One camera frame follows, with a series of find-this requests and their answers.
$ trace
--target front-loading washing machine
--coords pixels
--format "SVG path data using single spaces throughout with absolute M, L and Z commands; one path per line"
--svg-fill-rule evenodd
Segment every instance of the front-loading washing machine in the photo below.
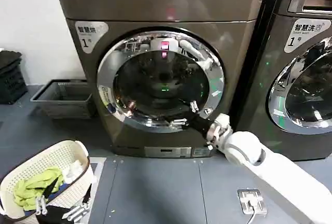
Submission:
M 227 113 L 261 0 L 60 0 L 110 145 L 121 155 L 207 157 L 182 130 L 190 103 Z
M 263 4 L 236 93 L 236 130 L 253 132 L 292 160 L 327 157 L 332 152 L 332 0 Z

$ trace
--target floor socket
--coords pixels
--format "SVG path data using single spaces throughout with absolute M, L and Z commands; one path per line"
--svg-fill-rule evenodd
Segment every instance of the floor socket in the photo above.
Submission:
M 253 209 L 248 203 L 249 201 L 255 208 L 257 215 L 267 214 L 268 211 L 266 205 L 258 189 L 239 189 L 238 195 L 240 198 L 242 211 L 245 215 L 252 215 L 254 213 Z

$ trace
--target pink light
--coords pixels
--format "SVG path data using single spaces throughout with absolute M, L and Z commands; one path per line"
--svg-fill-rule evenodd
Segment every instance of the pink light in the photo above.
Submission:
M 162 41 L 161 42 L 161 49 L 168 50 L 169 49 L 169 45 L 170 45 L 170 43 L 168 41 Z

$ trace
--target yellow-green cloth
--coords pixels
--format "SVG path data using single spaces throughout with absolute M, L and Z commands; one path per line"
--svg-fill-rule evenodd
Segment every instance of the yellow-green cloth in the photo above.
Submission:
M 63 183 L 62 171 L 56 167 L 49 167 L 43 173 L 35 175 L 29 180 L 20 180 L 14 187 L 14 198 L 17 205 L 25 211 L 36 209 L 36 197 L 42 196 L 44 190 L 56 178 L 58 181 L 52 190 L 55 193 Z

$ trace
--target white wall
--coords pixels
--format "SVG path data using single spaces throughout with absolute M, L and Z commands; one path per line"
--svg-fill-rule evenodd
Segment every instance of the white wall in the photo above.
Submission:
M 0 48 L 20 51 L 27 84 L 84 78 L 59 0 L 0 0 Z

